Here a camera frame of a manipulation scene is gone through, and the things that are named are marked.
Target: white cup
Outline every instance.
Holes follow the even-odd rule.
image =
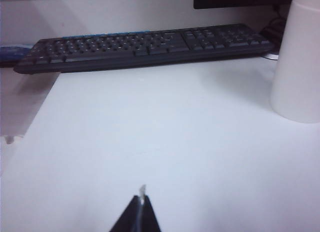
[[[270,103],[290,120],[320,122],[320,0],[292,0]]]

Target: black keyboard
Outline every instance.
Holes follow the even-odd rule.
[[[258,55],[274,47],[244,24],[39,40],[14,70],[83,72]]]

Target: wall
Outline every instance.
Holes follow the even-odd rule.
[[[246,23],[259,30],[271,7],[193,9],[193,0],[30,0],[1,3],[1,43],[42,38]]]

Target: desk surface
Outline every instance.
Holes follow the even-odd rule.
[[[263,58],[61,74],[1,178],[2,231],[108,231],[147,185],[162,231],[320,231],[320,124]]]

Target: white desk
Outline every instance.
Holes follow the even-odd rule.
[[[61,74],[1,178],[3,232],[108,231],[147,184],[162,231],[320,231],[320,124],[275,62]]]

